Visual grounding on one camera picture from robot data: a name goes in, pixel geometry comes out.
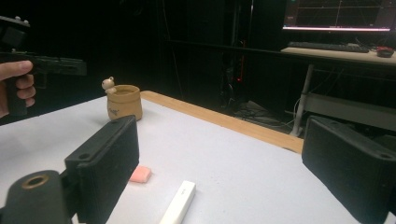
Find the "white table surface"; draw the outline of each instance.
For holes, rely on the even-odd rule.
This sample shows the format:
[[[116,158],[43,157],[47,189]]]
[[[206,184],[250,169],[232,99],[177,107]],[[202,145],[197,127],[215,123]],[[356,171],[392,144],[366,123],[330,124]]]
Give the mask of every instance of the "white table surface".
[[[357,223],[301,155],[142,100],[146,184],[129,183],[111,224],[159,223],[183,180],[196,194],[183,223]],[[0,127],[0,206],[17,179],[64,170],[64,158],[109,122],[106,97]],[[389,214],[387,223],[395,223]]]

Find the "computer mouse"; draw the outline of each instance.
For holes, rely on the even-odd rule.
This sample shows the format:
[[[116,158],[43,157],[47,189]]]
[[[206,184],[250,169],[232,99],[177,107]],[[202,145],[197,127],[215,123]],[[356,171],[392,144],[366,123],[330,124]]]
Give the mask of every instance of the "computer mouse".
[[[394,53],[394,50],[389,47],[377,47],[376,56],[381,58],[390,58]]]

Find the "white stick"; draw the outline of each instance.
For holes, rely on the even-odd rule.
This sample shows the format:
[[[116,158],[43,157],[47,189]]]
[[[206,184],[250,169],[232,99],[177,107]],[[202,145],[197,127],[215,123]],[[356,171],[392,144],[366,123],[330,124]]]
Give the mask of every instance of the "white stick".
[[[183,181],[160,224],[180,224],[195,195],[195,183]]]

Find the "black handheld device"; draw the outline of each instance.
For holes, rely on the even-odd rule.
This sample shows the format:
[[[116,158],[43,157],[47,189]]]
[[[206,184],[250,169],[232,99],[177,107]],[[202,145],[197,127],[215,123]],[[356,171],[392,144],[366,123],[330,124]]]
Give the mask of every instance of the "black handheld device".
[[[46,88],[47,74],[86,76],[87,65],[79,59],[57,58],[40,56],[24,51],[17,51],[26,39],[27,30],[30,28],[28,21],[22,21],[20,18],[10,19],[0,16],[0,43],[2,50],[0,52],[0,63],[10,63],[18,61],[31,61],[34,65],[33,70],[29,72],[32,75],[40,74],[42,80],[40,85],[35,84],[36,88]],[[26,103],[17,96],[17,87],[15,86],[17,77],[6,79],[7,85],[7,104],[10,115],[22,116],[27,114]]]

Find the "desk leg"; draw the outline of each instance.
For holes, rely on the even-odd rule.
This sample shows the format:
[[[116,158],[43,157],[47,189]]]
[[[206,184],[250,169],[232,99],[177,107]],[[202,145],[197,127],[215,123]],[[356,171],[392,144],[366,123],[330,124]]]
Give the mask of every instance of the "desk leg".
[[[309,83],[311,82],[312,73],[314,72],[314,65],[309,64],[308,71],[306,72],[305,83],[303,87],[303,91],[301,92],[300,103],[298,104],[296,118],[294,120],[293,130],[291,130],[290,135],[298,136],[300,135],[302,129],[300,128],[301,120],[303,118],[306,95],[309,90]]]

